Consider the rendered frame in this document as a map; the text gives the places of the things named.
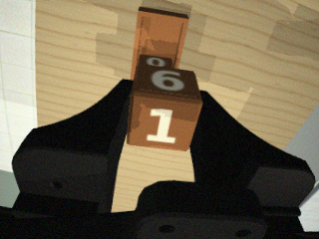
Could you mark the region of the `orange rectangular tray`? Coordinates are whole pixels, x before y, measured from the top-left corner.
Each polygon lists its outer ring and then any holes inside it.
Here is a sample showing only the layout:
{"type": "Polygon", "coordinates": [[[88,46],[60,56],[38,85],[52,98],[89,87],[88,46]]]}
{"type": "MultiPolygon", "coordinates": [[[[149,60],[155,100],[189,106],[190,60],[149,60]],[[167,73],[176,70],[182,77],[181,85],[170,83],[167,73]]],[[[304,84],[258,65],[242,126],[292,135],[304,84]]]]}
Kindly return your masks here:
{"type": "Polygon", "coordinates": [[[134,79],[140,54],[171,58],[173,68],[178,69],[188,20],[186,14],[139,8],[131,80],[134,79]]]}

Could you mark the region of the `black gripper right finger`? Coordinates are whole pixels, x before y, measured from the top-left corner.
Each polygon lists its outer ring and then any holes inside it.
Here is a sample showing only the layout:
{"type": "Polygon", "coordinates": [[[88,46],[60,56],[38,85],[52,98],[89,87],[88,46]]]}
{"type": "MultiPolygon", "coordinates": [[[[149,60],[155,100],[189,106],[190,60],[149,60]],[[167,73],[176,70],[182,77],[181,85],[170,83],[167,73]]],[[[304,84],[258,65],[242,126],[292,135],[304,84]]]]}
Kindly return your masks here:
{"type": "Polygon", "coordinates": [[[194,182],[256,192],[269,227],[303,236],[299,205],[315,185],[306,160],[258,137],[207,91],[189,146],[194,182]]]}

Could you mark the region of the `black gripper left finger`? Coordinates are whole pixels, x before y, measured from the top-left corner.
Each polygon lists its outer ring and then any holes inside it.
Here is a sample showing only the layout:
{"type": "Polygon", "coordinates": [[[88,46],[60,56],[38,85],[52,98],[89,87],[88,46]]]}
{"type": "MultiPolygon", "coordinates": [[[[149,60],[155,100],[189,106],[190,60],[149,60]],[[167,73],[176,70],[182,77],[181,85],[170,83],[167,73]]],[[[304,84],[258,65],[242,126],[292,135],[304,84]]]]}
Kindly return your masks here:
{"type": "Polygon", "coordinates": [[[112,212],[134,80],[88,109],[32,128],[12,159],[15,219],[112,212]]]}

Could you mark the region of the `brown calendar cube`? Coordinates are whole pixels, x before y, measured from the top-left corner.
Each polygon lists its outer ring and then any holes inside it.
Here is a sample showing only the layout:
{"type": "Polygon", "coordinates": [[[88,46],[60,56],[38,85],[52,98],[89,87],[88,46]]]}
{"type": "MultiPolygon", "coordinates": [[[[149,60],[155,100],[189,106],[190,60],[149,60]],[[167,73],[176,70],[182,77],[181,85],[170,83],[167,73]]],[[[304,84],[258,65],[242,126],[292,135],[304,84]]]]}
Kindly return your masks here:
{"type": "Polygon", "coordinates": [[[139,55],[138,64],[173,68],[171,58],[149,56],[149,55],[142,55],[142,54],[139,55]]]}
{"type": "Polygon", "coordinates": [[[127,144],[187,151],[202,104],[194,71],[138,64],[127,144]]]}

